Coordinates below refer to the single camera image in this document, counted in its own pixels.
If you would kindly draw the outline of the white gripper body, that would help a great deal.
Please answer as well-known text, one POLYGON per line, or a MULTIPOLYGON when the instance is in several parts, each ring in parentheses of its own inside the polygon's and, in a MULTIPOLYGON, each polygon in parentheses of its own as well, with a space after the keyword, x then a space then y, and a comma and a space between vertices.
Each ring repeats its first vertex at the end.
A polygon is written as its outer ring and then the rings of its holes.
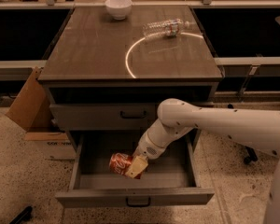
POLYGON ((134 156, 145 156, 149 160, 156 160, 165 148, 159 138, 150 137, 148 133, 144 133, 138 142, 138 146, 134 151, 134 156))

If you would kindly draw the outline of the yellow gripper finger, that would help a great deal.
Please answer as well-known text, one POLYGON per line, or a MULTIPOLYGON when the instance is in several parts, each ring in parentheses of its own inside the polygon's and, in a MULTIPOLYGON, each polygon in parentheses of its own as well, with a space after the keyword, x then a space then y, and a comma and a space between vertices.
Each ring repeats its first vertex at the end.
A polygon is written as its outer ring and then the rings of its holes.
POLYGON ((146 170, 148 161, 145 156, 134 156, 131 165, 128 167, 125 175, 130 178, 139 179, 141 174, 146 170))

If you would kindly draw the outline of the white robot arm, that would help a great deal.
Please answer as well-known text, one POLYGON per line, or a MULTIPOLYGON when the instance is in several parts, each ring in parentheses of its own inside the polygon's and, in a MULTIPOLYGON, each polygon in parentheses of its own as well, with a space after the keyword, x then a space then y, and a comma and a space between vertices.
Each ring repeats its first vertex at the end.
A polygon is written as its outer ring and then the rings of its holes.
POLYGON ((194 128, 259 151, 276 153, 279 162, 263 224, 280 224, 280 111, 207 108, 167 99, 160 103, 157 119, 140 138, 127 176, 141 174, 149 160, 157 159, 172 142, 194 128))

